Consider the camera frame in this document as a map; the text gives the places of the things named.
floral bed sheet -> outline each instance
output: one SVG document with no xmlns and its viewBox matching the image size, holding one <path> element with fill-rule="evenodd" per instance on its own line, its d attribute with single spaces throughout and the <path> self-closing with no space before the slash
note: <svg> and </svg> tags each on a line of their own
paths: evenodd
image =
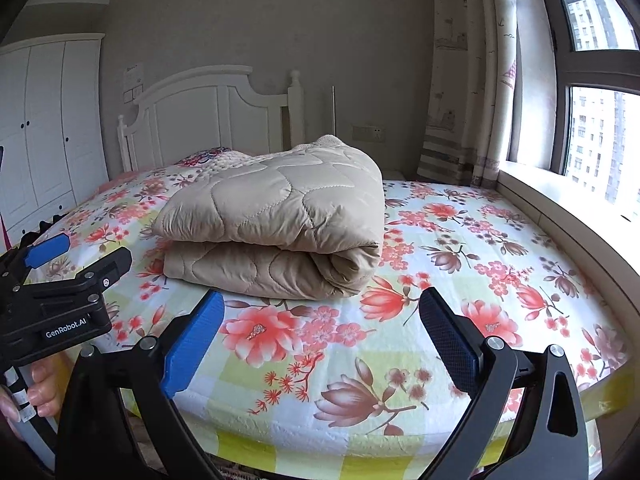
<svg viewBox="0 0 640 480">
<path fill-rule="evenodd" d="M 32 271 L 33 281 L 71 277 L 120 246 L 132 251 L 130 272 L 105 293 L 113 330 L 97 341 L 103 351 L 161 333 L 206 292 L 163 275 L 168 242 L 150 224 L 219 156 L 199 153 L 122 180 L 43 236 L 66 232 L 71 249 Z M 485 336 L 531 351 L 562 345 L 580 390 L 627 361 L 623 332 L 594 286 L 501 195 L 417 182 L 384 187 L 382 259 L 361 294 L 327 304 L 223 292 L 225 321 L 175 398 L 206 451 L 301 478 L 417 478 L 469 402 L 416 312 L 431 285 Z M 512 391 L 503 427 L 521 396 Z M 130 396 L 126 403 L 136 409 Z M 595 444 L 590 454 L 597 457 Z"/>
</svg>

patterned curtain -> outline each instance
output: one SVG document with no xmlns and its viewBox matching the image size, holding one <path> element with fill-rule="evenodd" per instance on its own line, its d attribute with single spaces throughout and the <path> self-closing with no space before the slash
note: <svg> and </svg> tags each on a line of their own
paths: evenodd
<svg viewBox="0 0 640 480">
<path fill-rule="evenodd" d="M 418 178 L 495 187 L 516 76 L 516 0 L 434 0 L 429 118 Z"/>
</svg>

blue gripper pad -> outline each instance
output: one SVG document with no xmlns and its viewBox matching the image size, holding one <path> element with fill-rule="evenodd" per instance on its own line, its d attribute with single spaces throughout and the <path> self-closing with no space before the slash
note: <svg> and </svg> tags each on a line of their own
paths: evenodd
<svg viewBox="0 0 640 480">
<path fill-rule="evenodd" d="M 31 267 L 31 269 L 37 269 L 39 266 L 53 260 L 53 258 L 57 258 L 61 254 L 66 253 L 70 245 L 69 237 L 64 233 L 60 233 L 29 249 L 24 259 L 24 264 L 27 267 Z"/>
<path fill-rule="evenodd" d="M 482 334 L 471 320 L 456 316 L 434 287 L 420 295 L 418 312 L 456 388 L 473 399 L 482 369 Z"/>
<path fill-rule="evenodd" d="M 187 389 L 200 362 L 225 317 L 225 302 L 219 292 L 208 292 L 164 358 L 160 387 L 168 399 Z"/>
</svg>

white wooden headboard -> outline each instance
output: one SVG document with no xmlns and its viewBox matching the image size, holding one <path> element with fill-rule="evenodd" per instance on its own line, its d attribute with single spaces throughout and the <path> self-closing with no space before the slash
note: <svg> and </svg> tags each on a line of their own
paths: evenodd
<svg viewBox="0 0 640 480">
<path fill-rule="evenodd" d="M 124 171 L 167 166 L 219 146 L 262 155 L 304 142 L 300 72 L 291 72 L 286 94 L 261 95 L 249 84 L 252 71 L 243 65 L 202 66 L 150 86 L 134 101 L 138 116 L 131 126 L 118 117 Z M 283 108 L 289 111 L 288 128 Z"/>
</svg>

metal pole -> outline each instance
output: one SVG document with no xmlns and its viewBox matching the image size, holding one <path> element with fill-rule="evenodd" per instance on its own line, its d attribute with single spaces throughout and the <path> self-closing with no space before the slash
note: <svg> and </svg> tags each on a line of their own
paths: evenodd
<svg viewBox="0 0 640 480">
<path fill-rule="evenodd" d="M 338 137 L 338 129 L 336 127 L 335 122 L 335 86 L 331 85 L 331 126 L 332 126 L 332 134 L 335 137 Z"/>
</svg>

